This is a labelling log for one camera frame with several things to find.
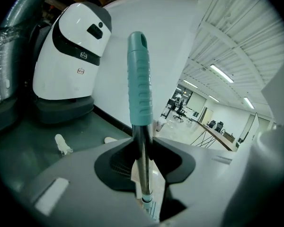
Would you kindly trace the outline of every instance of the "white corrugated ceiling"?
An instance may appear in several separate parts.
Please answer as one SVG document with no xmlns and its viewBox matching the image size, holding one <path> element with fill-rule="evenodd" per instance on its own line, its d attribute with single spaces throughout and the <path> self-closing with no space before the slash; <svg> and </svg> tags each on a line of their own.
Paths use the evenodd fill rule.
<svg viewBox="0 0 284 227">
<path fill-rule="evenodd" d="M 283 62 L 284 24 L 268 0 L 213 0 L 180 81 L 186 79 L 198 86 L 194 91 L 222 104 L 271 116 L 261 89 Z M 213 71 L 212 64 L 234 83 Z M 255 110 L 246 105 L 244 97 Z"/>
</svg>

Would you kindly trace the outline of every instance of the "handle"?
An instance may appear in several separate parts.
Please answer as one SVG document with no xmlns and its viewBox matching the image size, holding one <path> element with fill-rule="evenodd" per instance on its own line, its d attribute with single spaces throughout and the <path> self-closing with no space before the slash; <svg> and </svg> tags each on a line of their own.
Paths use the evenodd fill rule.
<svg viewBox="0 0 284 227">
<path fill-rule="evenodd" d="M 142 32 L 133 32 L 128 37 L 127 72 L 131 124 L 149 125 L 153 121 L 151 70 L 147 41 Z"/>
</svg>

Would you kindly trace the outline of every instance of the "white curved surface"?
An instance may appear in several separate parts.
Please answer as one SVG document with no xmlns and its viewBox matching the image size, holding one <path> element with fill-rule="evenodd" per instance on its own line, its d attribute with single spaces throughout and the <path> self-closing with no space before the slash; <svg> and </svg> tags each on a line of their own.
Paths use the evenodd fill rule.
<svg viewBox="0 0 284 227">
<path fill-rule="evenodd" d="M 154 120 L 160 117 L 189 56 L 198 0 L 117 0 L 105 8 L 112 36 L 101 58 L 95 105 L 131 127 L 127 82 L 127 37 L 142 31 L 151 62 Z"/>
</svg>

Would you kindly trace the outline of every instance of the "plastic wrap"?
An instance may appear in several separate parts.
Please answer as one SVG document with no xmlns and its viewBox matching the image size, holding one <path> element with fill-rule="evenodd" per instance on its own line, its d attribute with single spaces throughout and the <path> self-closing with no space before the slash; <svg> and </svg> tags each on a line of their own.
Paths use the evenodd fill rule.
<svg viewBox="0 0 284 227">
<path fill-rule="evenodd" d="M 19 69 L 43 1 L 17 0 L 0 25 L 0 102 L 18 88 Z"/>
</svg>

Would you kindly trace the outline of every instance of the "robot logo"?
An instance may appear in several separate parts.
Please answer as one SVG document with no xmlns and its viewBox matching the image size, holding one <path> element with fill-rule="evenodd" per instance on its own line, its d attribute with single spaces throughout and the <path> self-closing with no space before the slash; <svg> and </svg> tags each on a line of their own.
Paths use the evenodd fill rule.
<svg viewBox="0 0 284 227">
<path fill-rule="evenodd" d="M 80 57 L 87 59 L 87 54 L 85 54 L 84 52 L 81 52 Z"/>
<path fill-rule="evenodd" d="M 84 74 L 84 69 L 79 68 L 79 69 L 77 70 L 77 73 L 78 73 L 78 74 Z"/>
</svg>

